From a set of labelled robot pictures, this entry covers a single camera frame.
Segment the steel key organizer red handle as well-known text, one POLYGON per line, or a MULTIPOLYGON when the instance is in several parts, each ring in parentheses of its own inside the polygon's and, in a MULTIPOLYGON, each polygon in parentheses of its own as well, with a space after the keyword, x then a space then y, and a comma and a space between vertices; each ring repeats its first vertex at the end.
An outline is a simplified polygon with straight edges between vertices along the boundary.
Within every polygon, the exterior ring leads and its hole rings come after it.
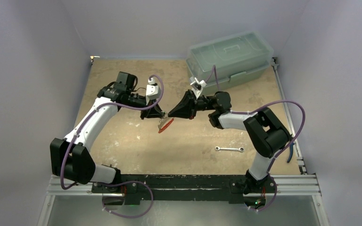
POLYGON ((165 131, 174 121, 174 118, 165 116, 159 120, 158 124, 158 133, 162 133, 165 131))

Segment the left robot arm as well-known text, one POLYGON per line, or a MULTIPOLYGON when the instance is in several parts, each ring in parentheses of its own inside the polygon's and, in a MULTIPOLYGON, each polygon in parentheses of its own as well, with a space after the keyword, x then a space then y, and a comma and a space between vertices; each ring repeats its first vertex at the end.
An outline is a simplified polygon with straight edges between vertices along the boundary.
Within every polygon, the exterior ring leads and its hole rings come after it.
POLYGON ((146 94, 135 92, 138 77, 119 72, 117 79, 99 90, 92 107, 64 138, 50 143, 52 173, 60 178, 62 189, 76 184, 100 183, 111 193, 120 190, 121 171, 107 165, 97 165, 90 150, 102 129, 120 109, 140 111, 142 118, 162 118, 158 103, 164 94, 164 84, 157 75, 148 78, 146 94))

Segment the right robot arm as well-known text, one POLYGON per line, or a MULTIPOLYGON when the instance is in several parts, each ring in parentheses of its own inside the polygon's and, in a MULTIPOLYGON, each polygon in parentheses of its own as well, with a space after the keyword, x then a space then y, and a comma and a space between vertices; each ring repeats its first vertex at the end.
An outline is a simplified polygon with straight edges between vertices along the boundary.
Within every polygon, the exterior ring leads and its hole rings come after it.
POLYGON ((214 128, 246 131, 256 155, 245 174, 245 182, 238 186, 244 194, 258 193, 270 178, 269 170, 275 154, 292 141, 292 136, 268 107, 252 113, 237 113, 231 107, 228 92, 217 91, 212 96, 196 97, 192 90, 188 90, 168 115, 191 120, 198 111, 211 110, 208 118, 214 128))

